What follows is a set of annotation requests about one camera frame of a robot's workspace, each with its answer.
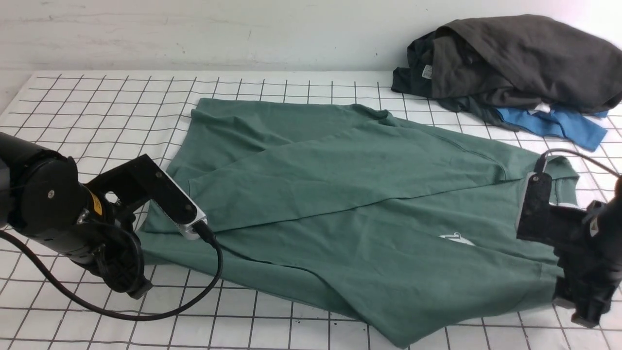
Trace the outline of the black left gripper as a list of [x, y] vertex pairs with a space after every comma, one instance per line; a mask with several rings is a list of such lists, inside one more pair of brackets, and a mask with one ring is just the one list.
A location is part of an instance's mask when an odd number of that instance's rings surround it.
[[10, 226], [138, 299], [153, 284], [134, 211], [151, 199], [145, 172], [154, 166], [142, 155], [83, 184], [68, 157], [10, 157]]

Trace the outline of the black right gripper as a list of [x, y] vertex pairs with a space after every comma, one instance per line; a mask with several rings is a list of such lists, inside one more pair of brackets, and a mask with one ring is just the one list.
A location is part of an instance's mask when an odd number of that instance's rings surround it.
[[573, 309], [573, 323], [595, 328], [621, 283], [621, 178], [611, 201], [593, 201], [580, 223], [570, 235], [573, 249], [554, 251], [564, 274], [557, 278], [553, 304]]

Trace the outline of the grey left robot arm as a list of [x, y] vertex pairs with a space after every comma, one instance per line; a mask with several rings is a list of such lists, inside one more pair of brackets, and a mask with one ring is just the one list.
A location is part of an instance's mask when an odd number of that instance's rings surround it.
[[148, 176], [159, 171], [148, 155], [82, 183], [72, 157], [6, 133], [0, 150], [2, 225], [70, 259], [115, 292], [138, 299], [153, 287], [134, 230], [134, 211], [151, 199]]

